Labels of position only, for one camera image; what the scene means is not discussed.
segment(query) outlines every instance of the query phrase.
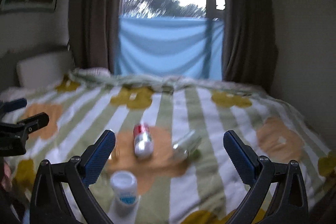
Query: tree foliage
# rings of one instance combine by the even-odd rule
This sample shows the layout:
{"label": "tree foliage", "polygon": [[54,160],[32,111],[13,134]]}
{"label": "tree foliage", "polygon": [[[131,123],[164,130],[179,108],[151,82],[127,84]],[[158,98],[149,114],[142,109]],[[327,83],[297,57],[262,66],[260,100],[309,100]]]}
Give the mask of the tree foliage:
{"label": "tree foliage", "polygon": [[205,10],[196,4],[181,6],[179,0],[125,0],[124,15],[147,17],[204,17]]}

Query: blue label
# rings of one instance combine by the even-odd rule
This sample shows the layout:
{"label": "blue label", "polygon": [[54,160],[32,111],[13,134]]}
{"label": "blue label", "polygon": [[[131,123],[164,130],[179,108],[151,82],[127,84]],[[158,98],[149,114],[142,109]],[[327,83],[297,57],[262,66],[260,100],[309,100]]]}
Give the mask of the blue label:
{"label": "blue label", "polygon": [[125,203],[125,204],[133,204],[136,200],[135,196],[128,196],[125,198],[120,198],[120,201]]}

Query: blue sheet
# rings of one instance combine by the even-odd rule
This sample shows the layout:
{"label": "blue sheet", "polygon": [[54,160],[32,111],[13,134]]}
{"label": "blue sheet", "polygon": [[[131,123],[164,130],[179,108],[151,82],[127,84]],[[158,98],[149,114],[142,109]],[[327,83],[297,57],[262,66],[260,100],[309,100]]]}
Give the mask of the blue sheet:
{"label": "blue sheet", "polygon": [[120,18],[116,75],[221,80],[223,22],[205,18]]}

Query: white wall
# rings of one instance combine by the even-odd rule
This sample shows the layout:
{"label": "white wall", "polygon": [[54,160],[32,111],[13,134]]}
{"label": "white wall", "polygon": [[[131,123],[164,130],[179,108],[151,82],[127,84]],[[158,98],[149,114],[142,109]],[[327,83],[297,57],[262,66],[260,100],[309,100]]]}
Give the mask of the white wall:
{"label": "white wall", "polygon": [[336,0],[273,0],[278,63],[271,95],[336,149]]}
{"label": "white wall", "polygon": [[41,45],[68,43],[68,0],[57,0],[56,11],[0,14],[0,57]]}

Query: bed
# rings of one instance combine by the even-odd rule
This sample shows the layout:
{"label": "bed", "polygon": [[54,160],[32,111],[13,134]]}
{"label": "bed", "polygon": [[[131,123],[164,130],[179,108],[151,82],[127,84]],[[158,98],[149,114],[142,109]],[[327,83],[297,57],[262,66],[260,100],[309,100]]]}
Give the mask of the bed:
{"label": "bed", "polygon": [[[249,190],[223,148],[227,130],[274,162],[297,160],[310,209],[335,184],[335,154],[294,107],[257,86],[74,70],[56,86],[5,95],[28,101],[25,109],[7,114],[5,122],[43,111],[50,117],[46,128],[30,135],[25,155],[6,159],[21,200],[29,200],[43,159],[58,163],[81,155],[105,129],[116,133],[117,144],[90,190],[115,224],[225,223]],[[132,129],[138,122],[150,126],[155,144],[151,161],[137,162],[133,156]],[[192,129],[202,135],[197,155],[172,161],[171,143]],[[127,216],[118,215],[112,202],[109,178],[117,170],[129,170],[138,180],[140,200]],[[271,185],[254,223],[265,214],[275,187]],[[76,218],[84,222],[66,185],[65,192]]]}

